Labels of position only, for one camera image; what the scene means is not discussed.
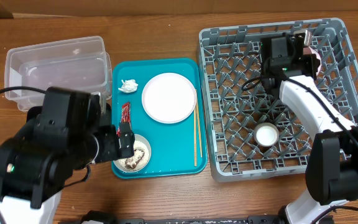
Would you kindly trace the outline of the small white cup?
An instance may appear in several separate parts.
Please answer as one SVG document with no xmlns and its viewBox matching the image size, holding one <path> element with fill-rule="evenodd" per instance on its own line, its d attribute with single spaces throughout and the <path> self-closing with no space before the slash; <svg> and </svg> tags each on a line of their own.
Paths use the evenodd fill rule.
<svg viewBox="0 0 358 224">
<path fill-rule="evenodd" d="M 260 123 L 254 129 L 254 139 L 262 147 L 271 147 L 278 142 L 279 131 L 272 123 Z"/>
</svg>

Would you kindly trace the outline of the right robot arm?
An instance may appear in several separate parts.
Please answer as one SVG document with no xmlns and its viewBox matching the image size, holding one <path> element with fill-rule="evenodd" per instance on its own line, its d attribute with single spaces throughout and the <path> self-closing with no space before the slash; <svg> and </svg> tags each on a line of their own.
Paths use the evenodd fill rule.
<svg viewBox="0 0 358 224">
<path fill-rule="evenodd" d="M 264 88 L 292 110 L 313 141 L 306 190 L 283 209 L 285 223 L 319 223 L 358 199 L 358 126 L 315 85 L 322 62 L 310 43 L 307 32 L 261 40 Z"/>
</svg>

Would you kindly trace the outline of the white round plate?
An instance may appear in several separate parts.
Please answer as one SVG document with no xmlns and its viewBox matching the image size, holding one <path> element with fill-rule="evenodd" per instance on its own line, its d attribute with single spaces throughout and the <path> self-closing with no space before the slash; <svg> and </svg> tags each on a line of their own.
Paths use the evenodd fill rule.
<svg viewBox="0 0 358 224">
<path fill-rule="evenodd" d="M 197 93 L 192 82 L 178 73 L 161 73 L 151 78 L 142 90 L 142 106 L 153 120 L 179 123 L 193 113 Z"/>
</svg>

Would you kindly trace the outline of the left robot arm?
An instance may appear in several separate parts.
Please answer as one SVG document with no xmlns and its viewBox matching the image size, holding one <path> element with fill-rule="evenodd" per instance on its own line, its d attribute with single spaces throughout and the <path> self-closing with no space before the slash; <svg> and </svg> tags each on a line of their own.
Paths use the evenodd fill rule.
<svg viewBox="0 0 358 224">
<path fill-rule="evenodd" d="M 111 123 L 98 95 L 50 87 L 0 145 L 0 223 L 51 223 L 74 171 L 134 155 L 128 122 Z"/>
</svg>

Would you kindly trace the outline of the pink bowl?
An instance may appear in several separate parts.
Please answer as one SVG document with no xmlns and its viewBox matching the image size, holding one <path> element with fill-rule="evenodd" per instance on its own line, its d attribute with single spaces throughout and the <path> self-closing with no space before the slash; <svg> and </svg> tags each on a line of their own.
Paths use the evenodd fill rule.
<svg viewBox="0 0 358 224">
<path fill-rule="evenodd" d="M 316 50 L 312 49 L 311 47 L 304 47 L 303 54 L 304 55 L 314 55 L 316 57 L 316 72 L 315 72 L 315 74 L 317 75 L 321 71 L 321 67 L 322 67 L 320 54 Z"/>
</svg>

